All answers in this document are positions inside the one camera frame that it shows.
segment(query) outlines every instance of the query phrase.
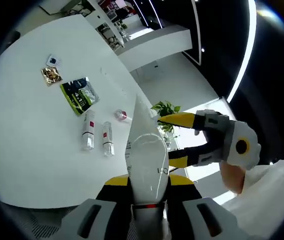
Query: person's arm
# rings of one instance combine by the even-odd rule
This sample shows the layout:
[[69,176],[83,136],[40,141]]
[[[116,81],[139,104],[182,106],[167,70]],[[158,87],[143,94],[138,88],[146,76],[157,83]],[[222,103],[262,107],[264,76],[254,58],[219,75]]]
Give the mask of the person's arm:
[[245,170],[241,169],[239,166],[230,165],[225,161],[221,161],[219,165],[225,186],[236,194],[242,193]]

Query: green package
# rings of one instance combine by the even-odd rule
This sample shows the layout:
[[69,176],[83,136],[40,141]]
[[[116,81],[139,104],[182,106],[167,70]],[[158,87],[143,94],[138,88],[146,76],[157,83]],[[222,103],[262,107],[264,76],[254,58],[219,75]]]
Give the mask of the green package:
[[86,112],[91,105],[99,101],[88,77],[61,84],[61,89],[68,103],[77,115]]

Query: white shirt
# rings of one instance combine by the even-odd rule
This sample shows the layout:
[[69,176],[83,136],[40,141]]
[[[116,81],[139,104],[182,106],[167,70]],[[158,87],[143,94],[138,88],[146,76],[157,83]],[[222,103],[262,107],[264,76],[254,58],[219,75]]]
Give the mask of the white shirt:
[[246,171],[242,193],[222,206],[249,235],[268,239],[284,220],[284,160]]

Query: gold packet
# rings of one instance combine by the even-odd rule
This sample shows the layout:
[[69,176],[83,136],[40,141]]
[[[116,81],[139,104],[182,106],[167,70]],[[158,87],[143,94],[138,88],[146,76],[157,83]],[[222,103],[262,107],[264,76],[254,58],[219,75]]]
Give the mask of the gold packet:
[[46,68],[43,68],[42,74],[48,86],[63,80],[55,66],[48,66]]

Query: green leaves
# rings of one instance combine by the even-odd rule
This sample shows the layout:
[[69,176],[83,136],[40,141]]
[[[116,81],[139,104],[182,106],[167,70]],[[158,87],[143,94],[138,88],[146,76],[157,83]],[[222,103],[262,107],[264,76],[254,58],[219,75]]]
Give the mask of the green leaves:
[[[171,114],[176,114],[180,111],[181,106],[174,106],[169,101],[165,101],[165,102],[166,104],[163,103],[162,101],[159,101],[151,109],[156,110],[157,113],[161,117],[171,115]],[[168,123],[163,123],[163,122],[159,122],[158,124],[162,126],[162,129],[164,130],[164,132],[169,132],[169,133],[174,132],[173,125],[168,124]]]

